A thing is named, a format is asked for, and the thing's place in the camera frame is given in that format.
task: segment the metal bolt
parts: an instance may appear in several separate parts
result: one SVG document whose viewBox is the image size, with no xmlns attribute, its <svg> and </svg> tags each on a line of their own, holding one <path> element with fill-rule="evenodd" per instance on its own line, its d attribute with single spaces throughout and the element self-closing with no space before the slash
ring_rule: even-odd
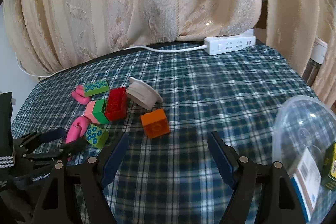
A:
<svg viewBox="0 0 336 224">
<path fill-rule="evenodd" d="M 276 168 L 281 168 L 282 167 L 282 164 L 281 164 L 281 162 L 278 162 L 278 161 L 276 161 L 275 163 L 274 163 L 274 166 L 276 167 Z"/>
<path fill-rule="evenodd" d="M 60 162 L 55 165 L 56 169 L 61 169 L 62 167 L 63 167 L 63 164 L 61 164 Z"/>
<path fill-rule="evenodd" d="M 90 163 L 90 164 L 94 164 L 96 161 L 97 161 L 96 157 L 90 157 L 90 158 L 87 159 L 87 162 Z"/>
<path fill-rule="evenodd" d="M 249 161 L 249 159 L 246 158 L 245 156 L 240 157 L 239 160 L 243 163 L 247 163 Z"/>
</svg>

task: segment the yellow and black box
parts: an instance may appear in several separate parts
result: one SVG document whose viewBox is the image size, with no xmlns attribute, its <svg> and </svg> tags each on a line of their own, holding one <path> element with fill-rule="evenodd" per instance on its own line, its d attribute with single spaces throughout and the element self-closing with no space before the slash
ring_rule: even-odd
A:
<svg viewBox="0 0 336 224">
<path fill-rule="evenodd" d="M 322 185 L 332 191 L 336 189 L 336 142 L 325 152 L 321 177 Z"/>
</svg>

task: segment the cable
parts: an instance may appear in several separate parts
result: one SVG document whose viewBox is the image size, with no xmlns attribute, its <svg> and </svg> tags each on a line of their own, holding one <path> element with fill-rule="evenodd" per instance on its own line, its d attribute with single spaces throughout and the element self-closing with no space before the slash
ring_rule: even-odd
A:
<svg viewBox="0 0 336 224">
<path fill-rule="evenodd" d="M 152 51 L 152 52 L 160 52 L 160 53 L 175 53 L 175 52 L 190 52 L 190 51 L 197 51 L 197 50 L 202 50 L 202 49 L 205 49 L 207 48 L 206 45 L 201 45 L 201 46 L 198 46 L 198 47 L 193 47 L 193 48 L 183 48 L 183 49 L 180 49 L 180 50 L 157 50 L 155 48 L 150 48 L 150 47 L 146 47 L 146 46 L 134 46 L 134 47 L 128 47 L 128 48 L 125 48 L 124 50 L 130 50 L 130 49 L 133 49 L 133 48 L 143 48 L 145 50 L 149 50 L 149 51 Z M 49 76 L 41 76 L 41 75 L 32 75 L 30 73 L 28 73 L 23 67 L 22 67 L 22 64 L 21 64 L 21 61 L 19 61 L 17 59 L 17 55 L 15 53 L 15 57 L 16 57 L 16 61 L 17 61 L 17 65 L 19 66 L 20 70 L 22 70 L 25 74 L 27 75 L 30 75 L 30 76 L 34 76 L 34 77 L 40 77 L 40 78 L 49 78 L 49 77 L 52 77 L 54 76 L 55 74 L 61 72 L 61 71 L 64 71 L 66 69 L 62 69 L 58 72 L 55 72 L 53 73 L 52 75 L 49 75 Z"/>
</svg>

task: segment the wall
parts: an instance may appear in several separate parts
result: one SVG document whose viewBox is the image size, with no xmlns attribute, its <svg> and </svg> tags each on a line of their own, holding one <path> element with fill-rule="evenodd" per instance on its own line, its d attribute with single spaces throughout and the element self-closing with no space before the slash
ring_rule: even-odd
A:
<svg viewBox="0 0 336 224">
<path fill-rule="evenodd" d="M 0 92 L 13 92 L 15 105 L 13 105 L 12 121 L 36 85 L 37 82 L 22 72 L 16 63 L 15 53 L 8 42 L 3 8 L 0 5 Z"/>
</svg>

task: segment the power outlet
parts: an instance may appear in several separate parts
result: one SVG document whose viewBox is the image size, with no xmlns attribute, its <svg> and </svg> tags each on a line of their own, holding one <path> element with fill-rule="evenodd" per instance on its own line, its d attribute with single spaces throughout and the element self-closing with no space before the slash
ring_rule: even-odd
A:
<svg viewBox="0 0 336 224">
<path fill-rule="evenodd" d="M 248 34 L 233 35 L 230 37 L 206 37 L 204 51 L 209 55 L 225 52 L 240 51 L 246 47 L 255 45 L 256 37 Z"/>
</svg>

